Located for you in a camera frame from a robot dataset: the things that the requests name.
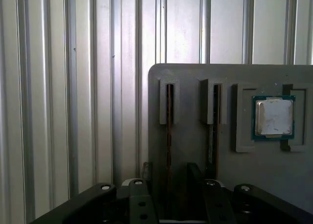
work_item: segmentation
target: screw hole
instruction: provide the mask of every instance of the screw hole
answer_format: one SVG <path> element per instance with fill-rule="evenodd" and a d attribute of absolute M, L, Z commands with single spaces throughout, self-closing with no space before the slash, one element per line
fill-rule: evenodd
<path fill-rule="evenodd" d="M 148 215 L 147 214 L 141 214 L 140 215 L 140 219 L 141 220 L 146 220 L 148 218 Z"/>
<path fill-rule="evenodd" d="M 220 221 L 226 222 L 227 221 L 226 216 L 223 214 L 220 214 Z"/>

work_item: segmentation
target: vertical groove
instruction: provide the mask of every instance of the vertical groove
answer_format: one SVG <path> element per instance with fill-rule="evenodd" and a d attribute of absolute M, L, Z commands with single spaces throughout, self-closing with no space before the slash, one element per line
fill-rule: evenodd
<path fill-rule="evenodd" d="M 78 195 L 77 161 L 77 70 L 76 70 L 76 0 L 68 2 L 68 81 L 69 81 L 69 197 Z"/>
<path fill-rule="evenodd" d="M 310 0 L 307 64 L 313 64 L 313 0 Z"/>
<path fill-rule="evenodd" d="M 69 77 L 70 77 L 70 72 L 69 72 L 69 0 L 63 0 L 63 5 L 64 5 L 64 11 L 63 11 L 63 18 L 64 18 L 64 33 L 65 33 L 65 46 L 64 46 L 64 56 L 65 56 L 65 98 L 66 98 L 66 135 L 67 135 L 67 193 L 68 193 L 68 199 L 70 198 L 70 164 L 69 164 L 69 144 L 70 144 L 70 127 L 69 123 L 71 122 L 71 117 L 70 117 L 70 92 L 69 92 Z"/>
<path fill-rule="evenodd" d="M 297 0 L 287 0 L 284 64 L 294 64 L 294 40 L 296 24 Z"/>
<path fill-rule="evenodd" d="M 112 154 L 113 154 L 113 183 L 121 184 L 121 2 L 111 0 L 112 3 Z"/>
<path fill-rule="evenodd" d="M 141 151 L 141 117 L 142 117 L 142 0 L 138 0 L 136 2 L 137 5 L 137 51 L 136 53 L 138 54 L 137 56 L 137 67 L 138 67 L 138 78 L 137 78 L 137 96 L 138 96 L 138 107 L 137 107 L 137 119 L 138 119 L 138 131 L 137 131 L 137 138 L 138 138 L 138 148 L 137 148 L 137 177 L 139 178 L 141 175 L 141 159 L 140 159 L 140 151 Z"/>
<path fill-rule="evenodd" d="M 45 58 L 45 63 L 47 66 L 47 83 L 46 83 L 46 88 L 48 92 L 48 97 L 47 97 L 47 124 L 48 126 L 48 132 L 47 134 L 50 135 L 50 142 L 48 142 L 48 170 L 49 170 L 49 182 L 50 182 L 50 187 L 49 187 L 49 201 L 50 201 L 50 209 L 53 209 L 55 207 L 55 199 L 54 199 L 54 181 L 55 181 L 55 174 L 54 174 L 54 153 L 52 150 L 53 146 L 53 120 L 52 120 L 52 107 L 53 107 L 53 99 L 52 99 L 52 72 L 51 72 L 51 33 L 50 33 L 50 0 L 43 0 L 44 4 L 44 14 L 43 14 L 43 20 L 44 20 L 44 33 L 45 33 L 45 50 L 47 53 L 47 57 Z"/>
<path fill-rule="evenodd" d="M 206 38 L 206 49 L 207 49 L 207 58 L 206 63 L 211 62 L 211 0 L 208 1 L 207 6 L 207 38 Z"/>
<path fill-rule="evenodd" d="M 243 64 L 252 64 L 253 60 L 253 26 L 254 0 L 244 0 L 243 24 Z"/>
<path fill-rule="evenodd" d="M 167 0 L 156 0 L 156 64 L 166 63 Z"/>
<path fill-rule="evenodd" d="M 160 62 L 167 62 L 167 0 L 161 0 L 161 56 Z"/>
<path fill-rule="evenodd" d="M 200 51 L 199 63 L 209 63 L 211 0 L 200 0 Z"/>
<path fill-rule="evenodd" d="M 17 0 L 18 11 L 18 47 L 19 47 L 19 75 L 20 75 L 20 99 L 22 122 L 22 159 L 24 175 L 24 205 L 25 222 L 35 218 L 35 191 L 33 172 L 33 143 L 32 143 L 32 114 L 31 114 L 31 76 L 29 70 L 29 19 L 26 0 Z"/>
<path fill-rule="evenodd" d="M 5 70 L 4 70 L 4 41 L 3 41 L 3 16 L 2 6 L 0 6 L 0 221 L 11 223 L 10 213 L 10 186 L 7 148 L 7 118 L 5 109 Z"/>

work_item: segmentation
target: metal screw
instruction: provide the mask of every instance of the metal screw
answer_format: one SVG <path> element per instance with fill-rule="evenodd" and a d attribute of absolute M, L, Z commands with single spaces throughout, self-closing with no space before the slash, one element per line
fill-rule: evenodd
<path fill-rule="evenodd" d="M 248 187 L 248 186 L 241 186 L 240 189 L 242 189 L 244 191 L 249 191 L 250 187 Z"/>
<path fill-rule="evenodd" d="M 101 189 L 102 190 L 109 190 L 110 186 L 109 185 L 104 185 L 104 186 L 101 186 Z"/>
<path fill-rule="evenodd" d="M 207 184 L 207 185 L 210 185 L 210 186 L 214 186 L 214 185 L 215 185 L 215 182 L 214 182 L 214 181 L 207 181 L 206 184 Z"/>

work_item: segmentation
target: mounting hole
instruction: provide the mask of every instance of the mounting hole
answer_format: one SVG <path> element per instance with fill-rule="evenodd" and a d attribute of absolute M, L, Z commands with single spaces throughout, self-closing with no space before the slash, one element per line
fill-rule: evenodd
<path fill-rule="evenodd" d="M 223 214 L 220 214 L 220 221 L 226 222 L 227 221 L 226 216 Z"/>
<path fill-rule="evenodd" d="M 104 186 L 101 186 L 101 189 L 102 190 L 109 190 L 110 186 L 109 185 L 104 185 Z"/>
<path fill-rule="evenodd" d="M 148 218 L 148 215 L 147 214 L 141 214 L 140 215 L 140 219 L 141 220 L 146 220 Z"/>
<path fill-rule="evenodd" d="M 218 208 L 222 208 L 223 205 L 221 203 L 216 203 L 215 206 L 217 206 Z"/>
<path fill-rule="evenodd" d="M 142 181 L 141 181 L 141 180 L 136 180 L 134 183 L 135 183 L 136 185 L 141 185 L 141 184 L 142 184 Z"/>

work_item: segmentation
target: corrugated metal wall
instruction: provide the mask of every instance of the corrugated metal wall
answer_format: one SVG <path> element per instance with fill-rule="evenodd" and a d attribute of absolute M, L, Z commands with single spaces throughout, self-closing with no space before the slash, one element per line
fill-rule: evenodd
<path fill-rule="evenodd" d="M 155 63 L 312 63 L 312 0 L 0 0 L 0 223 L 148 158 Z"/>

